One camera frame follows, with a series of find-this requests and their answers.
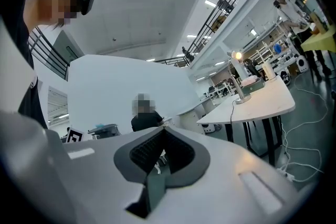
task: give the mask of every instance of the black metal railing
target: black metal railing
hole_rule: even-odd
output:
[[[174,57],[155,62],[164,63],[166,65],[174,65],[175,67],[186,67],[190,64],[190,61],[186,57]]]
[[[68,80],[68,63],[52,46],[42,31],[36,27],[29,35],[31,54],[61,78]]]
[[[190,45],[188,52],[190,54],[195,54],[200,52],[208,40],[216,33],[228,15],[234,9],[234,2],[236,0],[219,0],[205,21],[204,25],[201,27],[196,38]]]

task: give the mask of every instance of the white cable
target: white cable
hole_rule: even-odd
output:
[[[299,76],[301,76],[301,75],[302,75],[302,74],[298,75],[298,76],[294,79],[294,87],[295,87],[298,91],[304,91],[304,92],[312,93],[312,94],[314,94],[314,95],[319,96],[319,97],[324,101],[324,105],[325,105],[325,107],[326,107],[326,113],[324,114],[324,116],[323,116],[320,120],[318,120],[318,121],[311,121],[311,122],[303,122],[303,123],[299,124],[298,126],[292,128],[292,129],[290,129],[288,132],[286,132],[286,131],[284,130],[284,127],[283,127],[284,125],[281,124],[281,128],[282,128],[282,130],[283,130],[284,133],[285,133],[285,134],[284,134],[284,137],[283,137],[284,140],[282,141],[282,143],[283,143],[283,145],[285,146],[285,153],[286,153],[286,155],[287,155],[287,157],[288,157],[288,161],[287,161],[286,164],[284,164],[282,167],[280,167],[280,169],[286,171],[288,165],[296,164],[296,165],[300,165],[300,166],[310,167],[310,168],[313,168],[313,169],[316,170],[311,176],[309,176],[309,177],[306,178],[306,179],[303,179],[303,180],[293,179],[293,181],[295,181],[295,182],[300,182],[300,183],[301,183],[301,182],[305,182],[305,181],[311,179],[317,172],[324,173],[323,171],[321,171],[321,166],[322,166],[321,152],[320,152],[319,150],[315,149],[315,148],[289,147],[289,146],[288,146],[288,141],[287,141],[287,135],[288,135],[291,131],[293,131],[293,130],[295,130],[296,128],[301,127],[301,126],[303,126],[303,125],[305,125],[305,124],[312,124],[312,123],[318,123],[318,122],[323,121],[324,118],[325,118],[325,117],[327,116],[327,114],[328,114],[328,106],[327,106],[327,102],[325,101],[325,99],[324,99],[320,94],[318,94],[318,93],[314,93],[314,92],[311,92],[311,91],[307,91],[307,90],[304,90],[304,89],[299,89],[299,88],[296,86],[295,82],[296,82],[297,78],[298,78]],[[319,157],[320,157],[320,165],[319,165],[319,168],[313,167],[313,166],[311,166],[311,165],[309,165],[309,164],[302,164],[302,163],[296,163],[296,162],[291,163],[291,162],[290,162],[290,154],[289,154],[288,151],[287,151],[288,148],[291,149],[291,150],[317,151],[317,152],[319,153]]]

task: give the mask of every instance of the black cable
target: black cable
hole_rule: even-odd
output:
[[[235,109],[235,106],[233,105],[233,103],[235,102],[235,100],[232,101],[232,112],[231,112],[231,116],[230,116],[230,124],[231,124],[231,128],[232,128],[232,115],[233,115],[233,111]]]

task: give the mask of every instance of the desk lamp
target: desk lamp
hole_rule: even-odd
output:
[[[245,103],[246,101],[251,99],[251,95],[250,94],[244,94],[242,89],[240,88],[240,85],[238,84],[238,82],[236,81],[235,77],[232,76],[231,70],[230,70],[230,64],[231,64],[231,59],[241,59],[242,58],[242,54],[240,52],[235,52],[235,51],[228,51],[227,55],[229,55],[229,60],[227,62],[227,69],[229,71],[229,74],[231,76],[231,79],[233,81],[233,84],[235,85],[239,98],[236,99],[236,104],[242,104]]]

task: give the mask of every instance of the white curved partition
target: white curved partition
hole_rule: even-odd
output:
[[[130,58],[85,55],[71,62],[68,83],[70,125],[83,132],[110,123],[122,134],[132,132],[138,93],[148,93],[161,116],[198,101],[186,70]]]

